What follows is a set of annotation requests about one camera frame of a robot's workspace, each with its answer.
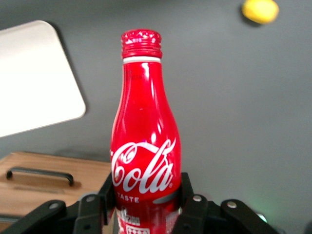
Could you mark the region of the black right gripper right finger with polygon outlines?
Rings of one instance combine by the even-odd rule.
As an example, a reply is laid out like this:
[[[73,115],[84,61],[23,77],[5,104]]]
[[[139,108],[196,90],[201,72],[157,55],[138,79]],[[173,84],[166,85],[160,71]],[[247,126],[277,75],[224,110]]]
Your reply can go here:
[[[220,205],[195,194],[187,172],[181,173],[179,189],[182,212],[173,234],[284,234],[264,221],[244,202],[224,200]]]

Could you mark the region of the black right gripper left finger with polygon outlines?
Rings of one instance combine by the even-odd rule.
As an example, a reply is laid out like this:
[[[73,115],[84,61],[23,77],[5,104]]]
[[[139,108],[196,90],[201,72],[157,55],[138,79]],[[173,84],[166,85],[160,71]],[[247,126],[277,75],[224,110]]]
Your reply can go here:
[[[115,208],[112,175],[97,194],[86,195],[67,207],[50,200],[35,208],[18,224],[19,234],[102,234]]]

